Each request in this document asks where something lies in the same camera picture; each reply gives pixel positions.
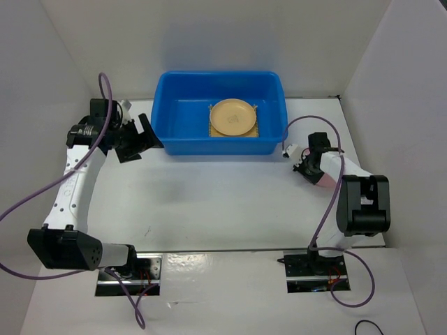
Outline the pink plastic plate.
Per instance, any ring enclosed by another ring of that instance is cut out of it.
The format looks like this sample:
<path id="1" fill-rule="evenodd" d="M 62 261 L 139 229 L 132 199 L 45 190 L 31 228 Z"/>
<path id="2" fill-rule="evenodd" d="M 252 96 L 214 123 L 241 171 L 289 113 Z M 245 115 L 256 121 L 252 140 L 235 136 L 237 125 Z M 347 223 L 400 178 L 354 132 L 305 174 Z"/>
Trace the pink plastic plate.
<path id="1" fill-rule="evenodd" d="M 301 159 L 302 161 L 304 159 L 308 159 L 312 165 L 315 165 L 321 169 L 321 153 L 314 153 L 311 152 L 310 148 L 306 148 L 302 152 Z M 321 180 L 317 184 L 312 185 L 329 188 L 335 186 L 335 184 L 336 182 L 332 177 L 330 177 L 327 173 L 323 173 Z"/>

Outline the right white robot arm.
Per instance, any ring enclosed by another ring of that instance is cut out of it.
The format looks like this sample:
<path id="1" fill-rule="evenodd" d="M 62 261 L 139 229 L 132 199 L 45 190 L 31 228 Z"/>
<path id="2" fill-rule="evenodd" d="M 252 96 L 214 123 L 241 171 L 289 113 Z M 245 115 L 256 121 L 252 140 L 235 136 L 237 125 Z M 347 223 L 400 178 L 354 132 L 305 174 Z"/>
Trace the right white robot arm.
<path id="1" fill-rule="evenodd" d="M 311 273 L 327 274 L 341 259 L 343 251 L 389 230 L 388 178 L 374 175 L 344 158 L 331 145 L 326 133 L 308 136 L 308 149 L 293 170 L 313 185 L 326 177 L 335 182 L 336 196 L 330 201 L 336 207 L 335 222 L 310 242 L 306 266 Z"/>

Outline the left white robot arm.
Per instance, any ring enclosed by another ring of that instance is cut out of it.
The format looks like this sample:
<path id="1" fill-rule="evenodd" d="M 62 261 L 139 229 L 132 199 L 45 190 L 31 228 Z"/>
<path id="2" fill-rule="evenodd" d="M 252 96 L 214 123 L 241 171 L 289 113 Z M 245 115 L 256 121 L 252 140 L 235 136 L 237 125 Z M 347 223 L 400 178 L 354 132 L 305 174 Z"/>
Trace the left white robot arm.
<path id="1" fill-rule="evenodd" d="M 138 132 L 127 100 L 93 98 L 90 113 L 71 127 L 66 140 L 65 180 L 39 229 L 31 229 L 28 245 L 48 269 L 94 271 L 112 267 L 122 278 L 133 278 L 146 264 L 130 244 L 108 244 L 88 235 L 88 212 L 97 176 L 109 151 L 120 163 L 163 145 L 145 114 Z"/>

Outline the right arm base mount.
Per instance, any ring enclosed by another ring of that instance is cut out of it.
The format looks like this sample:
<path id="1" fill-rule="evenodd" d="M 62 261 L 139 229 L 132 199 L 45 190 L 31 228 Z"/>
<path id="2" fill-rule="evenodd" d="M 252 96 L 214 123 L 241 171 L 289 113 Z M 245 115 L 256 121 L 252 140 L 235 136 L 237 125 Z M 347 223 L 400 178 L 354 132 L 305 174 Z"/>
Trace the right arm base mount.
<path id="1" fill-rule="evenodd" d="M 315 252 L 287 251 L 277 259 L 284 266 L 287 293 L 349 291 L 350 284 L 343 256 L 325 258 Z"/>

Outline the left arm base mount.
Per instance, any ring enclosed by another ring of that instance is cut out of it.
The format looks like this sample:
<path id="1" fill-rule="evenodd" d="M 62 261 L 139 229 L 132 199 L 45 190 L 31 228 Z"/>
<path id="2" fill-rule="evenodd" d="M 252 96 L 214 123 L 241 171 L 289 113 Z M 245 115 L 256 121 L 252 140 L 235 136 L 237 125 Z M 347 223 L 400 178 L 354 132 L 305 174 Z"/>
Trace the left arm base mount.
<path id="1" fill-rule="evenodd" d="M 159 296 L 161 288 L 161 253 L 138 253 L 134 268 L 112 267 L 110 271 L 100 270 L 96 281 L 96 297 L 124 296 L 125 291 L 132 297 Z"/>

